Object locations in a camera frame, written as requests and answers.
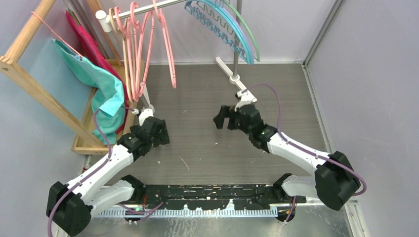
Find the purple wire hanger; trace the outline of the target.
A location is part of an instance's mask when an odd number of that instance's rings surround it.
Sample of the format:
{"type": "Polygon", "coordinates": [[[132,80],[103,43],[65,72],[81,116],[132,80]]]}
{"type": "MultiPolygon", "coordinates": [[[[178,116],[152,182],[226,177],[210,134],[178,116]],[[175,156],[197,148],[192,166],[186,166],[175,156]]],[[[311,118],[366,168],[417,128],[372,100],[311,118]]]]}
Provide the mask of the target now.
{"type": "Polygon", "coordinates": [[[247,64],[253,65],[255,61],[259,61],[260,53],[256,40],[238,8],[228,0],[220,0],[216,3],[215,10],[220,26],[212,26],[214,34],[237,52],[247,64]]]}

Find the pink plastic hanger large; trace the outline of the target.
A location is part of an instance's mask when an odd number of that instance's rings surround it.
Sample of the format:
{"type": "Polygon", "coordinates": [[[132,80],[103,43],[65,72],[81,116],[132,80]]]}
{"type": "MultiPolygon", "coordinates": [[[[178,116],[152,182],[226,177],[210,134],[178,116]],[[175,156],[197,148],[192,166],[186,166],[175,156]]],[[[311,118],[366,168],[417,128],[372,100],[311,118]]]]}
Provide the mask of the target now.
{"type": "Polygon", "coordinates": [[[155,11],[155,13],[157,15],[157,18],[158,18],[158,21],[160,22],[161,27],[162,27],[163,38],[164,38],[164,43],[165,43],[166,53],[167,53],[167,58],[168,58],[168,66],[169,66],[171,85],[172,85],[173,88],[176,88],[175,64],[174,64],[173,51],[172,51],[172,46],[171,46],[171,42],[170,42],[170,37],[169,37],[166,18],[165,18],[165,15],[163,13],[163,10],[159,9],[157,7],[157,1],[152,0],[152,2],[153,2],[153,5],[154,5],[154,11],[155,11]]]}

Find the beige plastic hanger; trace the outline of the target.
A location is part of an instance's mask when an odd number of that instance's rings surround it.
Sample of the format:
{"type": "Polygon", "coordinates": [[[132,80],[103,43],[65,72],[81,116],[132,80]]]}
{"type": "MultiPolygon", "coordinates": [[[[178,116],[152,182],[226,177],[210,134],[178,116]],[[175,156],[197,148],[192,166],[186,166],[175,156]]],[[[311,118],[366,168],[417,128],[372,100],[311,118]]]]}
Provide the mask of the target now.
{"type": "Polygon", "coordinates": [[[120,38],[119,41],[122,43],[124,70],[125,70],[125,86],[126,86],[126,91],[127,91],[127,98],[128,98],[130,103],[134,103],[134,100],[132,98],[132,92],[131,92],[131,89],[129,87],[130,78],[129,78],[129,67],[128,67],[128,62],[127,62],[127,50],[126,50],[125,34],[124,34],[124,32],[121,28],[121,23],[118,23],[118,22],[115,23],[115,20],[113,18],[115,16],[115,9],[114,8],[109,8],[108,13],[109,13],[110,23],[111,23],[112,29],[114,31],[116,31],[116,34],[120,38]]]}

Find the green wire hanger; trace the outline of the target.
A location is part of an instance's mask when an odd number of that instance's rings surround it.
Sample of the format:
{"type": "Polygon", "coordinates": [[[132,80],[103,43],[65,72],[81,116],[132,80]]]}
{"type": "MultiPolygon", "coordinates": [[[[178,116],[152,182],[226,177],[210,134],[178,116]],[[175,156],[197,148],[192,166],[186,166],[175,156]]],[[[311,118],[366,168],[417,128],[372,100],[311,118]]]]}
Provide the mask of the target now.
{"type": "Polygon", "coordinates": [[[231,41],[231,48],[239,55],[248,65],[253,65],[260,61],[260,52],[258,44],[245,22],[239,10],[239,1],[233,6],[230,0],[221,0],[220,7],[223,7],[227,16],[226,26],[223,28],[231,41]]]}

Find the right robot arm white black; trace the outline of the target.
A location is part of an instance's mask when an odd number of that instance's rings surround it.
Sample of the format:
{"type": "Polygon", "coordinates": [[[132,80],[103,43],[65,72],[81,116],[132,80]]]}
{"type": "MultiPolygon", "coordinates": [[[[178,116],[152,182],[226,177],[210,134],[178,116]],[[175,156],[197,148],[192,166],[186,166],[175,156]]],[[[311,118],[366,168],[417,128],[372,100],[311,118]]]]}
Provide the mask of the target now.
{"type": "Polygon", "coordinates": [[[332,154],[306,146],[278,128],[263,121],[255,105],[221,106],[213,122],[222,129],[228,119],[227,129],[245,133],[257,149],[283,157],[309,173],[298,177],[286,175],[274,190],[277,201],[285,203],[293,196],[319,199],[332,210],[340,210],[354,196],[366,191],[365,181],[352,168],[347,156],[339,151],[332,154]]]}

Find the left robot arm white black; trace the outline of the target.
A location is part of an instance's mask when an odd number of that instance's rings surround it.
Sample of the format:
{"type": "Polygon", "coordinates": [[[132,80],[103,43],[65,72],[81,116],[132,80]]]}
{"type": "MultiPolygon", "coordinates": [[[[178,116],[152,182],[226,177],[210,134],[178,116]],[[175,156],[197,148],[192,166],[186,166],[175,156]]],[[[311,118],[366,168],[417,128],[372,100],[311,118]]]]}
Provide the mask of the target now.
{"type": "Polygon", "coordinates": [[[132,175],[103,188],[122,169],[152,149],[170,143],[164,119],[149,116],[139,121],[139,125],[131,126],[130,132],[122,135],[90,169],[66,184],[58,181],[50,187],[46,208],[48,236],[53,235],[52,224],[69,236],[76,236],[87,227],[94,215],[121,202],[137,204],[144,199],[145,186],[132,175]]]}

